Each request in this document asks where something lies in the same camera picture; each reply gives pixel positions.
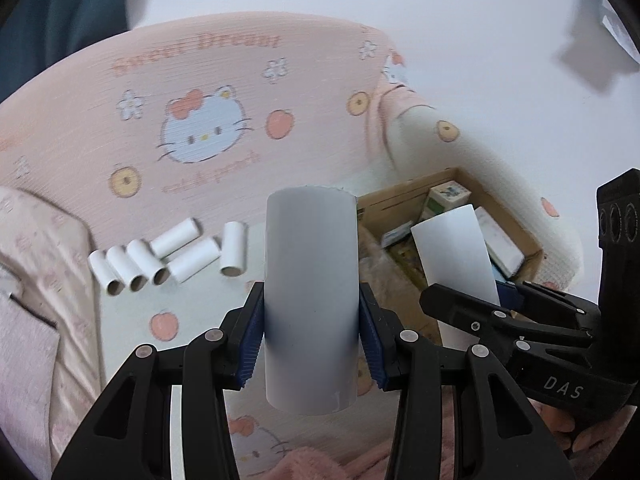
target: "dark blue curtain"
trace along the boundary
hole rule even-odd
[[[19,0],[0,28],[0,102],[64,57],[126,30],[125,0]]]

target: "das logo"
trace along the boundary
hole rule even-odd
[[[557,390],[556,390],[556,386],[558,386],[558,379],[556,379],[553,376],[550,376],[545,383],[545,390],[554,390],[556,392],[556,394],[563,394],[564,396],[566,396],[566,394],[569,392],[569,383],[566,382],[564,383],[562,386],[560,386]],[[578,397],[580,397],[580,394],[582,393],[582,390],[584,389],[583,386],[576,386],[574,388],[574,392],[572,394],[570,394],[569,396],[572,399],[577,399]]]

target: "cardboard tube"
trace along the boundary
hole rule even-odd
[[[427,283],[440,283],[500,305],[489,254],[471,204],[420,222],[411,228]],[[438,322],[442,345],[466,350],[478,338]]]
[[[246,270],[246,225],[227,222],[222,234],[220,272],[225,276],[240,276]]]
[[[107,259],[104,257],[104,251],[94,251],[89,254],[89,267],[100,284],[100,288],[109,296],[117,296],[124,289],[123,283],[113,272]]]
[[[356,400],[356,200],[329,187],[295,187],[267,200],[265,374],[269,403],[299,415]]]
[[[169,271],[166,270],[164,264],[153,256],[147,244],[142,240],[130,241],[127,245],[127,254],[140,268],[146,279],[154,285],[164,283],[169,277]]]
[[[220,248],[213,238],[203,238],[167,264],[171,276],[178,283],[185,282],[220,257]]]
[[[164,258],[171,253],[175,253],[175,251],[192,242],[198,236],[200,236],[198,225],[193,218],[187,218],[162,233],[158,238],[151,240],[149,246],[156,257]]]
[[[113,246],[107,251],[107,262],[116,272],[120,281],[132,292],[139,291],[145,285],[146,278],[119,245]]]

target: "small green and white box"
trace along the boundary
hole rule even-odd
[[[434,186],[429,190],[420,218],[428,220],[436,215],[465,205],[470,196],[471,192],[455,180],[449,180],[444,184]]]

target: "small white box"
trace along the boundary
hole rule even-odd
[[[483,207],[476,209],[476,218],[491,260],[511,278],[522,266],[524,254]]]
[[[440,213],[465,205],[470,196],[471,192],[455,180],[449,180],[444,184],[434,186],[429,190],[420,217],[428,220]]]

